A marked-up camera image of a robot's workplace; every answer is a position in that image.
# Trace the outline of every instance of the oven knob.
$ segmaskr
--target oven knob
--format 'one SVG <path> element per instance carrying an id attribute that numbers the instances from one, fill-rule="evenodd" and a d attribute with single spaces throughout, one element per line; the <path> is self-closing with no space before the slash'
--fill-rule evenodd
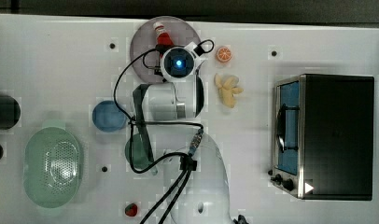
<path id="1" fill-rule="evenodd" d="M 276 184 L 276 185 L 281 185 L 282 184 L 282 176 L 281 175 L 276 175 L 275 177 L 271 177 L 271 180 Z"/>
<path id="2" fill-rule="evenodd" d="M 294 183 L 292 183 L 291 179 L 287 179 L 283 181 L 282 184 L 283 184 L 283 188 L 285 188 L 286 190 L 288 191 L 294 190 Z"/>

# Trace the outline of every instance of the small red item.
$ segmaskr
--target small red item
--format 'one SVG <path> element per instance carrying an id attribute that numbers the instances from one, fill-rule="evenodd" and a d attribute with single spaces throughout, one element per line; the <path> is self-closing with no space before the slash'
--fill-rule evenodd
<path id="1" fill-rule="evenodd" d="M 174 45 L 172 39 L 170 38 L 169 34 L 167 33 L 166 29 L 164 28 L 161 22 L 157 21 L 154 23 L 154 30 L 157 33 L 157 44 L 164 45 L 165 47 L 170 47 Z"/>
<path id="2" fill-rule="evenodd" d="M 135 217 L 137 215 L 137 205 L 131 203 L 125 208 L 125 215 L 128 217 Z"/>

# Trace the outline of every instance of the black cable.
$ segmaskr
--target black cable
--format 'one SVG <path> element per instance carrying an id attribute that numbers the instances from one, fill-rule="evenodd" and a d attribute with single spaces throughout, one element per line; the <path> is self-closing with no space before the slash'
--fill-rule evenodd
<path id="1" fill-rule="evenodd" d="M 164 160 L 166 158 L 169 158 L 169 157 L 174 157 L 174 156 L 187 157 L 188 156 L 188 154 L 186 154 L 184 152 L 171 152 L 171 153 L 168 153 L 168 154 L 165 154 L 165 155 L 159 157 L 157 160 L 155 160 L 154 162 L 152 162 L 146 169 L 144 169 L 144 170 L 136 170 L 134 168 L 134 164 L 133 164 L 133 126 L 134 126 L 134 124 L 131 122 L 131 139 L 130 139 L 130 142 L 129 142 L 129 164 L 131 165 L 131 168 L 132 168 L 132 170 L 135 173 L 137 173 L 137 174 L 145 173 L 149 169 L 151 169 L 152 167 L 154 167 L 157 163 L 159 163 L 160 161 L 162 161 L 162 160 Z"/>
<path id="2" fill-rule="evenodd" d="M 180 196 L 181 192 L 183 191 L 184 187 L 186 187 L 187 185 L 187 182 L 189 181 L 190 179 L 190 173 L 191 173 L 191 170 L 188 170 L 187 171 L 187 175 L 186 175 L 186 178 L 184 179 L 183 181 L 183 184 L 181 184 L 180 188 L 178 189 L 177 193 L 175 194 L 175 197 L 173 198 L 173 200 L 170 202 L 169 206 L 167 207 L 166 211 L 163 213 L 163 216 L 161 217 L 160 221 L 158 222 L 158 224 L 162 224 L 163 221 L 166 219 L 166 217 L 168 216 L 168 214 L 170 213 L 170 211 L 172 210 L 173 206 L 175 205 L 175 202 L 177 201 L 178 197 Z"/>
<path id="3" fill-rule="evenodd" d="M 146 213 L 144 218 L 141 220 L 140 224 L 143 224 L 146 222 L 146 220 L 151 216 L 151 214 L 166 200 L 166 198 L 175 190 L 175 187 L 180 183 L 181 179 L 186 174 L 186 170 L 183 170 L 180 174 L 180 176 L 175 180 L 175 183 L 166 191 L 165 194 L 152 206 L 152 208 Z"/>
<path id="4" fill-rule="evenodd" d="M 202 44 L 204 44 L 206 42 L 210 42 L 212 44 L 212 48 L 209 51 L 205 51 L 204 53 L 210 53 L 214 49 L 214 41 L 213 40 L 206 39 L 206 40 L 202 41 L 201 43 L 199 43 L 198 46 L 201 46 Z"/>
<path id="5" fill-rule="evenodd" d="M 114 103 L 115 103 L 115 105 L 117 106 L 117 108 L 118 108 L 120 111 L 122 111 L 122 112 L 126 115 L 126 117 L 128 117 L 128 119 L 130 119 L 130 120 L 134 120 L 134 118 L 131 118 L 131 116 L 130 116 L 130 115 L 129 115 L 124 109 L 122 109 L 122 108 L 120 107 L 120 105 L 118 104 L 118 102 L 117 102 L 117 88 L 118 88 L 118 85 L 119 85 L 120 79 L 122 78 L 122 76 L 123 76 L 123 74 L 126 72 L 126 70 L 128 70 L 128 68 L 129 68 L 132 64 L 134 64 L 137 60 L 139 60 L 141 57 L 143 57 L 143 55 L 148 54 L 148 53 L 153 52 L 153 51 L 156 51 L 156 49 L 149 49 L 148 51 L 146 51 L 145 53 L 140 54 L 139 56 L 137 56 L 137 58 L 135 58 L 133 61 L 131 61 L 131 62 L 128 64 L 128 66 L 126 66 L 126 67 L 123 69 L 122 73 L 119 75 L 119 78 L 118 78 L 118 80 L 117 80 L 117 83 L 116 83 L 116 85 L 115 85 L 115 87 L 114 87 L 114 93 L 113 93 L 113 96 L 114 96 Z"/>
<path id="6" fill-rule="evenodd" d="M 146 57 L 147 57 L 147 55 L 148 55 L 148 53 L 147 54 L 145 54 L 145 55 L 143 55 L 143 65 L 147 68 L 147 69 L 155 69 L 155 68 L 160 68 L 160 66 L 154 66 L 154 67 L 152 67 L 152 66 L 148 66 L 148 65 L 146 65 Z"/>
<path id="7" fill-rule="evenodd" d="M 147 125 L 189 125 L 189 126 L 195 126 L 200 127 L 201 129 L 204 128 L 204 126 L 200 123 L 192 123 L 192 122 L 158 122 L 158 121 L 145 121 L 144 122 Z"/>

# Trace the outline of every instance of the dark floor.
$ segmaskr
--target dark floor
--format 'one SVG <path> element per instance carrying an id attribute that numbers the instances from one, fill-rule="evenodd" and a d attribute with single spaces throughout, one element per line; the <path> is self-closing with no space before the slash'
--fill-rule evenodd
<path id="1" fill-rule="evenodd" d="M 354 22 L 359 26 L 364 23 L 379 26 L 379 0 L 0 0 L 0 11 L 144 19 L 170 15 L 187 21 L 321 25 Z"/>

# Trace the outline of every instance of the white table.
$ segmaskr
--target white table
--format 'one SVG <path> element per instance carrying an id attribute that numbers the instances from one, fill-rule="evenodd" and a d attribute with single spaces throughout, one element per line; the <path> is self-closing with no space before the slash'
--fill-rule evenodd
<path id="1" fill-rule="evenodd" d="M 125 204 L 140 204 L 141 215 L 163 193 L 162 174 L 136 175 L 122 156 L 129 129 L 101 133 L 91 111 L 109 99 L 128 63 L 129 45 L 144 21 L 0 15 L 0 92 L 21 104 L 21 120 L 0 131 L 6 154 L 0 161 L 0 224 L 138 223 Z M 379 30 L 262 24 L 194 22 L 201 39 L 230 45 L 230 66 L 217 67 L 209 55 L 201 70 L 205 107 L 197 120 L 217 142 L 230 181 L 231 216 L 250 223 L 379 223 Z M 113 42 L 115 49 L 108 46 Z M 271 57 L 271 51 L 278 52 Z M 236 75 L 245 91 L 234 109 L 218 99 L 214 74 Z M 273 142 L 274 83 L 303 73 L 373 75 L 375 126 L 373 197 L 370 202 L 299 201 L 272 186 L 267 176 Z M 119 101 L 128 104 L 141 81 L 130 69 Z M 85 149 L 85 174 L 75 198 L 60 209 L 37 207 L 22 185 L 27 141 L 45 119 L 62 119 Z M 183 128 L 176 127 L 178 132 Z M 155 147 L 164 132 L 149 129 Z M 107 173 L 100 171 L 106 165 Z M 163 209 L 157 211 L 158 217 Z M 152 217 L 149 223 L 155 223 Z"/>

